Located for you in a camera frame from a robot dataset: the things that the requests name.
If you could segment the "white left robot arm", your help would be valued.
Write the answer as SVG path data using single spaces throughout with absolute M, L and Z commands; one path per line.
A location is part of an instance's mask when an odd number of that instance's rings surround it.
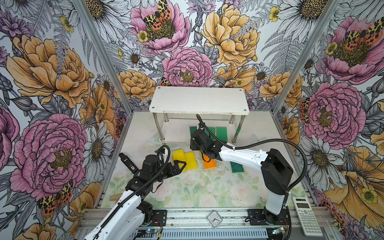
M 153 218 L 153 205 L 146 202 L 146 196 L 153 191 L 154 183 L 177 176 L 187 163 L 162 154 L 146 156 L 141 170 L 134 174 L 120 199 L 103 220 L 84 240 L 125 240 L 142 224 Z

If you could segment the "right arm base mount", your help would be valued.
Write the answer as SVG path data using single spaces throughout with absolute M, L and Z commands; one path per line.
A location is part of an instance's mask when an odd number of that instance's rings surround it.
M 286 209 L 282 209 L 278 215 L 274 215 L 263 209 L 248 209 L 248 216 L 245 218 L 246 223 L 251 226 L 282 226 L 288 225 L 290 217 Z

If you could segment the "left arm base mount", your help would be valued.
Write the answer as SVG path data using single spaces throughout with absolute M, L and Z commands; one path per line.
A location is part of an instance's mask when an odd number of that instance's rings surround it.
M 153 205 L 143 201 L 137 209 L 144 215 L 144 222 L 141 227 L 165 227 L 167 223 L 167 210 L 154 210 Z

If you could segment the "light green sponge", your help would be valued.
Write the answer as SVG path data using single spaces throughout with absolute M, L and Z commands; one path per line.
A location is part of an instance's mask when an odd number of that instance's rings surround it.
M 216 127 L 216 136 L 221 140 L 221 141 L 228 141 L 228 131 L 226 127 Z
M 216 128 L 215 127 L 208 127 L 206 130 L 205 130 L 205 133 L 208 135 L 209 138 L 211 138 L 211 140 L 214 142 L 216 139 L 215 139 L 215 135 L 216 135 Z

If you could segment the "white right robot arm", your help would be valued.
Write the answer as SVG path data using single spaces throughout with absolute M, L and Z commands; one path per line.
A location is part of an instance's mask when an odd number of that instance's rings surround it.
M 266 205 L 259 214 L 259 219 L 268 224 L 275 224 L 286 204 L 291 189 L 290 182 L 293 168 L 277 149 L 269 151 L 252 150 L 253 147 L 265 143 L 280 142 L 296 147 L 297 145 L 283 139 L 269 139 L 252 145 L 236 147 L 218 138 L 212 140 L 204 130 L 196 130 L 191 134 L 190 148 L 200 151 L 210 160 L 233 162 L 262 173 L 268 189 Z

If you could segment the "dark green scouring sponge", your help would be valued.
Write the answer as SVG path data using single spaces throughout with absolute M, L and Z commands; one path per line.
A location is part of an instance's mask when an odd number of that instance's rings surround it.
M 191 127 L 189 127 L 189 129 L 190 129 L 190 135 L 192 136 L 193 133 L 194 133 L 195 131 L 198 130 L 198 127 L 196 127 L 196 126 L 191 126 Z

